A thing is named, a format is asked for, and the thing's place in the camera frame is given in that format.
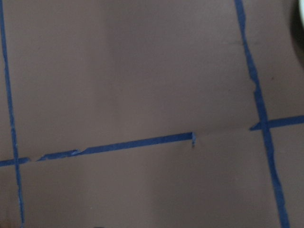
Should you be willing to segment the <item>green plate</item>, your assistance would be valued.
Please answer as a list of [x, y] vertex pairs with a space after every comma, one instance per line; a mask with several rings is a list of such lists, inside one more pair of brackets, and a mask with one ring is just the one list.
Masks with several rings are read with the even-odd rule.
[[304, 0], [298, 0], [297, 2], [301, 27], [304, 29]]

